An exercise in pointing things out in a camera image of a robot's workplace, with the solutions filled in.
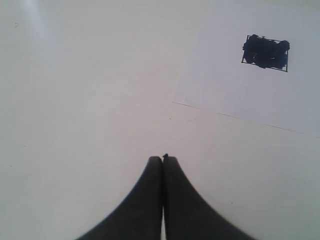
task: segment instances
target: black marker scribble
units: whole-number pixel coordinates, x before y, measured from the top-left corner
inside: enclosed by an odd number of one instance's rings
[[[263,69],[270,68],[288,71],[288,50],[290,49],[290,44],[286,40],[266,39],[254,34],[247,37],[242,49],[244,50],[243,63],[255,64]]]

